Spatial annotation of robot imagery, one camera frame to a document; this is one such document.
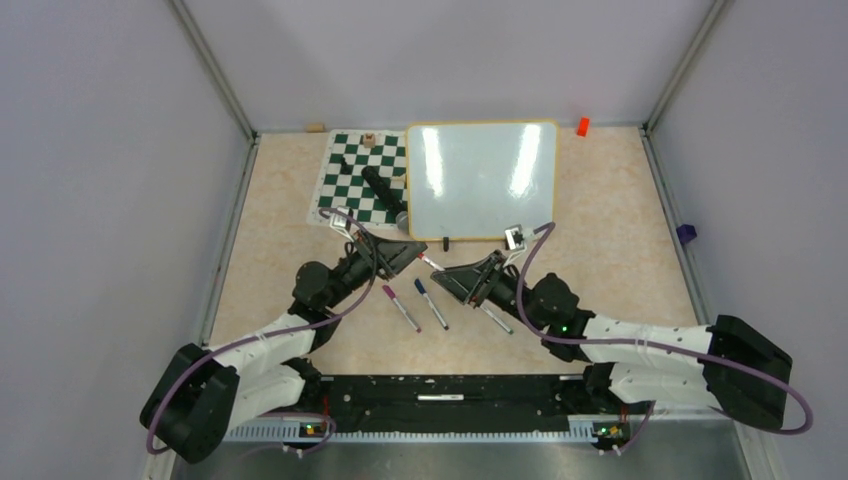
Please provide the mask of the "yellow framed whiteboard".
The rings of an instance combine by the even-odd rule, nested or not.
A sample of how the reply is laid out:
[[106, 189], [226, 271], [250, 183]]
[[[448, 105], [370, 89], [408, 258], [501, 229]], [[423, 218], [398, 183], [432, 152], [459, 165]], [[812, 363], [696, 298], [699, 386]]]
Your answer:
[[415, 123], [405, 131], [409, 231], [417, 240], [497, 240], [555, 212], [559, 125], [551, 119]]

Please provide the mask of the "red marker pen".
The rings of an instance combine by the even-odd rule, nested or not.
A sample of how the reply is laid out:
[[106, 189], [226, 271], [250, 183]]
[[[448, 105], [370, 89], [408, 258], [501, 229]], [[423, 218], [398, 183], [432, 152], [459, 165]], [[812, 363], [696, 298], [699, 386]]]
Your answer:
[[420, 260], [422, 260], [425, 264], [427, 264], [428, 266], [430, 266], [430, 267], [431, 267], [433, 270], [435, 270], [435, 271], [439, 271], [439, 272], [441, 272], [441, 271], [444, 271], [444, 270], [445, 270], [445, 268], [444, 268], [444, 267], [442, 267], [441, 265], [439, 265], [438, 263], [436, 263], [434, 260], [432, 260], [429, 256], [427, 256], [427, 255], [425, 255], [425, 254], [423, 254], [423, 253], [420, 253], [420, 254], [418, 255], [418, 258], [419, 258]]

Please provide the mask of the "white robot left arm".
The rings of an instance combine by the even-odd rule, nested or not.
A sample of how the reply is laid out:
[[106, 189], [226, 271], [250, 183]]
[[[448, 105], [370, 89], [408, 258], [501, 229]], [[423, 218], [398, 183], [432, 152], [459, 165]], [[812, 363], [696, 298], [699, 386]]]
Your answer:
[[294, 301], [274, 322], [226, 345], [178, 349], [140, 412], [150, 453], [171, 449], [194, 464], [247, 421], [289, 406], [314, 410], [321, 388], [305, 357], [335, 333], [341, 317], [333, 308], [353, 293], [358, 307], [375, 280], [393, 279], [426, 249], [358, 231], [335, 267], [309, 261], [298, 269]]

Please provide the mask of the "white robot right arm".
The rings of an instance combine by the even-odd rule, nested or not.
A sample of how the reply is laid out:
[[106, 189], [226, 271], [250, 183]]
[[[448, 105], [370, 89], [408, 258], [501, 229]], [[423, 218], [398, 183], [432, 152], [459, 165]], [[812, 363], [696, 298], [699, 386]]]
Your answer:
[[762, 430], [784, 421], [792, 358], [744, 320], [721, 315], [710, 325], [662, 327], [616, 320], [579, 307], [554, 273], [529, 287], [500, 251], [436, 270], [432, 281], [459, 303], [486, 302], [534, 327], [553, 356], [586, 363], [589, 404], [666, 402], [720, 410]]

